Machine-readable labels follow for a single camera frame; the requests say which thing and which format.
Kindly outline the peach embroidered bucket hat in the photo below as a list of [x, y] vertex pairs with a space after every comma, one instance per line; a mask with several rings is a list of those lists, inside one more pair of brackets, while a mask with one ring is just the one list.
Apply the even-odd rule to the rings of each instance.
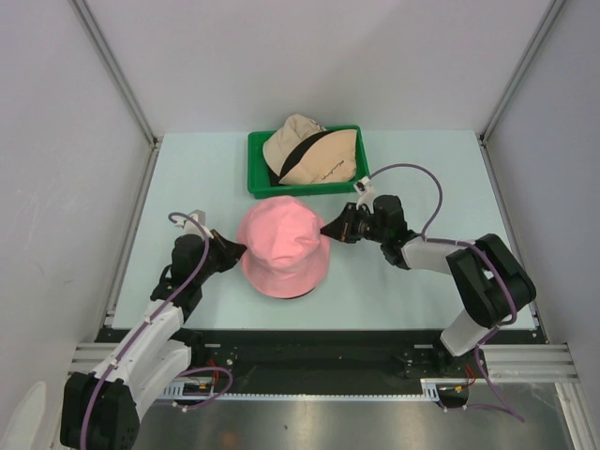
[[351, 181], [356, 175], [355, 129], [318, 132], [294, 147], [283, 162], [281, 185], [316, 185]]

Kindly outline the beige smile bucket hat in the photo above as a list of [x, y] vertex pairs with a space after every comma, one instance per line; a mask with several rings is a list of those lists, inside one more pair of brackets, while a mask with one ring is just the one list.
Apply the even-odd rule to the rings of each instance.
[[275, 175], [280, 175], [292, 151], [305, 139], [323, 131], [326, 128], [317, 121], [299, 113], [291, 115], [263, 145], [262, 154], [267, 166]]

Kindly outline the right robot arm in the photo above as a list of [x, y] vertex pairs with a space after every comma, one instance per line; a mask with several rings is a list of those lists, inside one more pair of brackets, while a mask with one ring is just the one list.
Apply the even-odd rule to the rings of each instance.
[[399, 197], [381, 195], [371, 206], [348, 202], [321, 234], [354, 244], [362, 239], [380, 245], [391, 265], [450, 276], [463, 310], [440, 335], [432, 364], [443, 376], [466, 365], [466, 353], [501, 326], [513, 323], [537, 295], [533, 281], [504, 241], [488, 233], [472, 242], [427, 238], [409, 228]]

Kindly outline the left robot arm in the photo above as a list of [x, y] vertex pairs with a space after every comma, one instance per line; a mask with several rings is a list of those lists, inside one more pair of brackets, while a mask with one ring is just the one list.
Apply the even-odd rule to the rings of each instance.
[[233, 375], [207, 362], [202, 335], [184, 324], [203, 298], [204, 282], [236, 266], [246, 246], [218, 232], [179, 236], [141, 320], [87, 373], [72, 373], [64, 388], [59, 440], [71, 449], [129, 449], [143, 417], [181, 376], [222, 374], [207, 401], [226, 393]]

